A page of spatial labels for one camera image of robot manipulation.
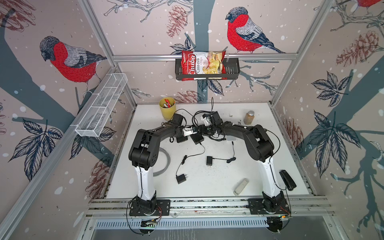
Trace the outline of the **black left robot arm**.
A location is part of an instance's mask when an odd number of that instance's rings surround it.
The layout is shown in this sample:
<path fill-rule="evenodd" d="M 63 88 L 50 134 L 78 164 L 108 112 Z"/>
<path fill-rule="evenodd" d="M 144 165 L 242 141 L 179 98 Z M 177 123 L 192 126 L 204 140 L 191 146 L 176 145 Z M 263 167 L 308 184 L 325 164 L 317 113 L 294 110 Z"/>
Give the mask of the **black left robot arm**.
<path fill-rule="evenodd" d="M 177 143 L 185 142 L 184 116 L 174 114 L 173 117 L 158 128 L 138 130 L 129 152 L 129 160 L 135 167 L 138 177 L 137 197 L 142 203 L 150 203 L 156 199 L 153 166 L 158 160 L 160 144 L 163 140 L 174 138 Z"/>

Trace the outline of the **white mesh wall shelf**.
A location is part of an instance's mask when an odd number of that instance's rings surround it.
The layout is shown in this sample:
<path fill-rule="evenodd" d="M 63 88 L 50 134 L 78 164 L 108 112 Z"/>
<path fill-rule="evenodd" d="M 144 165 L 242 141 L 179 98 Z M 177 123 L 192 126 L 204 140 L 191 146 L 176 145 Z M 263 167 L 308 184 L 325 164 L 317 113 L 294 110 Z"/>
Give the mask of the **white mesh wall shelf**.
<path fill-rule="evenodd" d="M 123 73 L 108 75 L 106 83 L 75 129 L 80 137 L 98 138 L 101 135 L 127 81 Z"/>

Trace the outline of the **black ribbed power brick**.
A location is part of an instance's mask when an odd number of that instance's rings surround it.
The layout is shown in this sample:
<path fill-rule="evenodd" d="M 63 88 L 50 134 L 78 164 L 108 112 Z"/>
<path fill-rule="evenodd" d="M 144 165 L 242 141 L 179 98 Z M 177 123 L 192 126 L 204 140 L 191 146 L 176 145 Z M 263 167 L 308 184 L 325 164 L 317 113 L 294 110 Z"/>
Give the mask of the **black ribbed power brick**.
<path fill-rule="evenodd" d="M 190 137 L 196 145 L 204 141 L 204 137 L 200 134 L 193 134 L 193 135 L 190 135 Z"/>

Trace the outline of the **beige power strip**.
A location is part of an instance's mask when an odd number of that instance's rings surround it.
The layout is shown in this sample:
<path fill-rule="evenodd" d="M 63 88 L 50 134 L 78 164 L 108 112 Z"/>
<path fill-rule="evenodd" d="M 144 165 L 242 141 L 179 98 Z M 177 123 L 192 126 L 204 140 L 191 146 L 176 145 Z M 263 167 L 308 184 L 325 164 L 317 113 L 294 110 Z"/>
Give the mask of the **beige power strip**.
<path fill-rule="evenodd" d="M 248 185 L 249 183 L 249 180 L 247 178 L 244 178 L 243 180 L 241 180 L 235 187 L 234 191 L 233 191 L 233 194 L 235 196 L 239 196 L 242 191 L 245 189 L 245 187 Z"/>

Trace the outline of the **black stapler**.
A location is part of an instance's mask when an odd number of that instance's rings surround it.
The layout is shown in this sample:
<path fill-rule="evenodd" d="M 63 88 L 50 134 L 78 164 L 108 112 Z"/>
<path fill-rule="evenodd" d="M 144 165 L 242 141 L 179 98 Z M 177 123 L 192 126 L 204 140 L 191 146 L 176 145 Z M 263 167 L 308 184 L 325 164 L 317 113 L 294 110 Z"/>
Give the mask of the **black stapler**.
<path fill-rule="evenodd" d="M 279 173 L 288 191 L 293 191 L 297 185 L 290 174 L 286 170 L 281 170 Z"/>

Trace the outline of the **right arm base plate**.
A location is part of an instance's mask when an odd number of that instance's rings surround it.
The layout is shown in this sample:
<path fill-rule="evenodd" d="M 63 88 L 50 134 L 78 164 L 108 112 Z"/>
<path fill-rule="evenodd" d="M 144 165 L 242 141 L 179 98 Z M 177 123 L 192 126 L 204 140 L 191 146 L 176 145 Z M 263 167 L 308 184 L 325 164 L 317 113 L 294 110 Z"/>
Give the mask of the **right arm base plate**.
<path fill-rule="evenodd" d="M 291 209 L 286 199 L 264 200 L 248 199 L 248 209 L 251 215 L 289 215 Z"/>

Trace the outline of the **red cassava chips bag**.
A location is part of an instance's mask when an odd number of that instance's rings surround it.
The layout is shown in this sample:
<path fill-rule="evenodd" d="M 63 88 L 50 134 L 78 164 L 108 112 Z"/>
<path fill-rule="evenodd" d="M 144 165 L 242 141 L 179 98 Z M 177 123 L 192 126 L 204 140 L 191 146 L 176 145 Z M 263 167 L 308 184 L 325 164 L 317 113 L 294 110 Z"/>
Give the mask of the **red cassava chips bag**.
<path fill-rule="evenodd" d="M 223 65 L 226 51 L 223 52 L 193 52 L 182 51 L 183 75 L 212 75 L 225 74 Z"/>

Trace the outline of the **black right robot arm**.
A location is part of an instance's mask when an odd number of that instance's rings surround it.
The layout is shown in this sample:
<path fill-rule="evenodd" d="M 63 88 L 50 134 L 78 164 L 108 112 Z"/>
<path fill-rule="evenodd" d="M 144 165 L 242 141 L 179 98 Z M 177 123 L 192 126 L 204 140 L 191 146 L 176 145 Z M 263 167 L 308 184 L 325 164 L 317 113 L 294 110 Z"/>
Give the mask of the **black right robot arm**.
<path fill-rule="evenodd" d="M 245 142 L 249 156 L 260 163 L 260 174 L 263 180 L 264 208 L 268 212 L 275 212 L 276 208 L 285 200 L 283 190 L 279 188 L 273 168 L 274 144 L 268 136 L 266 129 L 261 125 L 241 126 L 232 122 L 224 122 L 218 112 L 204 113 L 202 116 L 204 127 L 202 134 L 214 134 L 225 137 L 235 137 Z"/>

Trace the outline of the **yellow pen cup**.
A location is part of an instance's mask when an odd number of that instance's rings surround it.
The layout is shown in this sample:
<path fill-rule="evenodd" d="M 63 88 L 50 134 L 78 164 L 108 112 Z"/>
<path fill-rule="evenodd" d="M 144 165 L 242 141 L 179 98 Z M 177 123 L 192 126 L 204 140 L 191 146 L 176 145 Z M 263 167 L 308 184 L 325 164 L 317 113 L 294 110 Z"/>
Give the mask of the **yellow pen cup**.
<path fill-rule="evenodd" d="M 159 106 L 162 116 L 166 121 L 169 121 L 177 110 L 176 100 L 171 97 L 162 98 L 159 101 Z"/>

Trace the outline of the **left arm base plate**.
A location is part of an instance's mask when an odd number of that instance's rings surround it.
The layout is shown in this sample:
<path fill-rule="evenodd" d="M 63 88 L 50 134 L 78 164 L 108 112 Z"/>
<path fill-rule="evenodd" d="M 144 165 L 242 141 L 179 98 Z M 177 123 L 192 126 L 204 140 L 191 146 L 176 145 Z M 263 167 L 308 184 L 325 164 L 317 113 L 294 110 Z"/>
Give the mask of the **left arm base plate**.
<path fill-rule="evenodd" d="M 130 217 L 145 217 L 145 216 L 168 216 L 170 214 L 170 200 L 149 200 L 145 201 L 139 197 L 131 200 L 131 205 L 128 207 Z"/>

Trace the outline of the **black wall plug adapter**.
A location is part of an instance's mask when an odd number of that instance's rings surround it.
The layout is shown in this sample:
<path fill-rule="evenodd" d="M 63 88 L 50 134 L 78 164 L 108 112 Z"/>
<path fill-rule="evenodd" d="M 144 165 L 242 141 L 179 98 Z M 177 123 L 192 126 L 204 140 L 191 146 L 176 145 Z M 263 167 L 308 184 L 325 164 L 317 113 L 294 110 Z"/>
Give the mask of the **black wall plug adapter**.
<path fill-rule="evenodd" d="M 206 152 L 206 148 L 201 143 L 200 143 L 200 145 L 204 149 L 202 153 L 194 154 L 194 155 L 185 155 L 183 157 L 181 163 L 179 164 L 179 166 L 177 168 L 177 171 L 176 171 L 176 180 L 177 180 L 178 184 L 181 184 L 181 183 L 183 183 L 183 182 L 185 182 L 187 180 L 187 176 L 185 174 L 180 174 L 180 175 L 178 174 L 178 171 L 179 171 L 180 167 L 185 164 L 186 160 L 188 158 L 193 158 L 193 157 L 197 157 L 197 156 L 203 155 Z"/>

